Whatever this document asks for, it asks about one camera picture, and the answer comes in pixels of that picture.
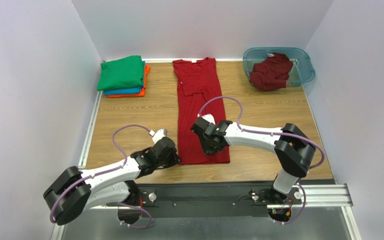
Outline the dark red t shirt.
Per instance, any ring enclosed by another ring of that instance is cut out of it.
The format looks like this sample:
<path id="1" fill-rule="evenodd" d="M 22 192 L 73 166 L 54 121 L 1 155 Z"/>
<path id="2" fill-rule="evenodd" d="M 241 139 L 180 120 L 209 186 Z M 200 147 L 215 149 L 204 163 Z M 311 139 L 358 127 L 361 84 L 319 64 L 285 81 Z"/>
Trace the dark red t shirt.
<path id="1" fill-rule="evenodd" d="M 293 66 L 293 62 L 285 54 L 275 52 L 273 56 L 253 65 L 249 82 L 261 91 L 284 89 Z"/>

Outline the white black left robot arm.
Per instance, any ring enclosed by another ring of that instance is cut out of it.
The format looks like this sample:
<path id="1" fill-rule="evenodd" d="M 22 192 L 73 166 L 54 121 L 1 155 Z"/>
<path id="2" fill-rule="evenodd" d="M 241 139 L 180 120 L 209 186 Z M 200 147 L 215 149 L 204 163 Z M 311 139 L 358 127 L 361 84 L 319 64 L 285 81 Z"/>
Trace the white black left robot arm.
<path id="1" fill-rule="evenodd" d="M 140 193 L 136 179 L 180 161 L 174 141 L 163 136 L 154 141 L 152 147 L 133 152 L 116 163 L 89 170 L 68 167 L 43 193 L 50 209 L 50 221 L 62 226 L 84 210 L 107 203 L 135 201 Z"/>

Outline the teal plastic bin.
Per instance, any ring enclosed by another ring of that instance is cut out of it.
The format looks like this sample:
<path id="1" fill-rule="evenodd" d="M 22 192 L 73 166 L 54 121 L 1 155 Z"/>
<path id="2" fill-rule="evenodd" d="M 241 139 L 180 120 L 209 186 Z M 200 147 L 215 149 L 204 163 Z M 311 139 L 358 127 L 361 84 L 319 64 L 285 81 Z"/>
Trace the teal plastic bin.
<path id="1" fill-rule="evenodd" d="M 252 47 L 242 64 L 248 82 L 266 92 L 300 87 L 316 76 L 310 56 L 297 47 Z"/>

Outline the green folded t shirt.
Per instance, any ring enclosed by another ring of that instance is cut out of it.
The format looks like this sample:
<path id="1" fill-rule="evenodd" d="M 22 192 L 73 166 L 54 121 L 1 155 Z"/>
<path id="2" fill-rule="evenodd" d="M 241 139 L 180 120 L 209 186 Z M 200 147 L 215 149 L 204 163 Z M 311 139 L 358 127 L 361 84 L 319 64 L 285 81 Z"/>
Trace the green folded t shirt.
<path id="1" fill-rule="evenodd" d="M 100 64 L 98 91 L 141 87 L 144 84 L 144 64 L 140 55 L 131 55 Z"/>

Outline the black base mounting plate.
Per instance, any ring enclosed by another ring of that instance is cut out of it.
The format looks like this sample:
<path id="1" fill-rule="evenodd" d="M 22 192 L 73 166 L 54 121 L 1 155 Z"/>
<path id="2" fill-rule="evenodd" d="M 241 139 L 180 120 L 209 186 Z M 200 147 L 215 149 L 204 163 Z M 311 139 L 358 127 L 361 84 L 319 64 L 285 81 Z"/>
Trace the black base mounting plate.
<path id="1" fill-rule="evenodd" d="M 299 207 L 294 187 L 281 204 L 261 198 L 270 181 L 137 184 L 125 204 L 144 207 L 153 218 L 268 217 L 271 209 Z"/>

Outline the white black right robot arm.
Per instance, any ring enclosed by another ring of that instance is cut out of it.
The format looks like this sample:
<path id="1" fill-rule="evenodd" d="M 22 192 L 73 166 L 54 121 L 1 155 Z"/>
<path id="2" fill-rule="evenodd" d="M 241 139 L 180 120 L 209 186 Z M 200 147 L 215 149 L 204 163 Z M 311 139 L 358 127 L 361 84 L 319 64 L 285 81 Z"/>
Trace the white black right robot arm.
<path id="1" fill-rule="evenodd" d="M 231 146 L 245 146 L 276 154 L 281 170 L 270 189 L 260 196 L 263 200 L 283 204 L 298 180 L 307 176 L 316 147 L 294 124 L 261 128 L 221 120 L 215 124 L 211 114 L 198 117 L 191 131 L 198 136 L 204 154 L 220 153 Z"/>

